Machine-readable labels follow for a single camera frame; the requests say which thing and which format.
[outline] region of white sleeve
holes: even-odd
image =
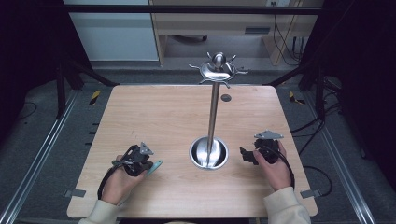
[[[264,198],[268,223],[311,223],[306,208],[297,201],[292,187],[280,189]]]
[[[98,200],[91,214],[80,220],[78,224],[113,224],[117,221],[118,211],[116,205]]]

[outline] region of hand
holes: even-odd
[[[282,143],[277,141],[279,145],[280,152],[286,158],[286,150],[283,148]],[[286,166],[285,162],[281,159],[277,159],[277,161],[273,164],[269,163],[265,160],[262,154],[258,150],[253,151],[254,158],[259,163],[262,168],[262,172],[267,177],[271,187],[274,191],[290,187],[290,171]]]
[[[120,167],[107,180],[103,188],[102,201],[118,205],[136,185],[142,182],[146,173],[147,171],[144,171],[139,176],[130,176],[125,172],[123,167]]]

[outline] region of metal base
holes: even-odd
[[[228,160],[228,148],[225,143],[213,138],[212,150],[207,159],[207,136],[197,138],[190,147],[190,159],[197,167],[205,170],[217,170]]]

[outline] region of wooden table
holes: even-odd
[[[67,214],[88,216],[111,161],[145,142],[155,153],[150,160],[163,160],[163,165],[133,190],[120,217],[266,217],[262,198],[273,191],[259,167],[243,161],[239,148],[254,149],[254,134],[269,129],[285,136],[281,141],[295,173],[296,195],[314,216],[315,200],[300,195],[310,187],[273,87],[222,85],[220,96],[229,94],[232,100],[219,100],[215,136],[227,145],[229,159],[215,171],[191,162],[191,143],[207,135],[211,88],[115,87],[76,187],[86,195],[73,197]]]

